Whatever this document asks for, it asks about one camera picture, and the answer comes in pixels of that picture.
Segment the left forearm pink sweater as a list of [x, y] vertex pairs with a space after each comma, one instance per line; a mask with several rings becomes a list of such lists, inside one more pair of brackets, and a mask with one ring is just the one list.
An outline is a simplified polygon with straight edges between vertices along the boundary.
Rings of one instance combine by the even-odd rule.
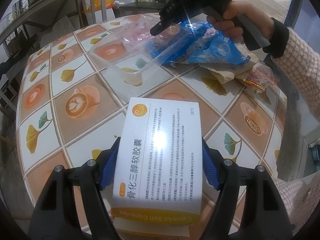
[[273, 178], [285, 205], [295, 235], [307, 222], [319, 202], [319, 171], [302, 179], [286, 182]]

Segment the person's right hand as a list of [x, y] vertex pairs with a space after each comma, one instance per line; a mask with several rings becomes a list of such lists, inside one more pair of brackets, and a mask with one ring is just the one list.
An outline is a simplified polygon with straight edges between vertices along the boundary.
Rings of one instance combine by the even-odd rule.
[[264, 38], [270, 40], [274, 31], [274, 22], [263, 11], [247, 2], [228, 3], [223, 14], [223, 20], [217, 20], [213, 16], [207, 16], [207, 21], [220, 31], [224, 37], [234, 43], [244, 43], [244, 30], [240, 27], [244, 18], [252, 22], [261, 32]]

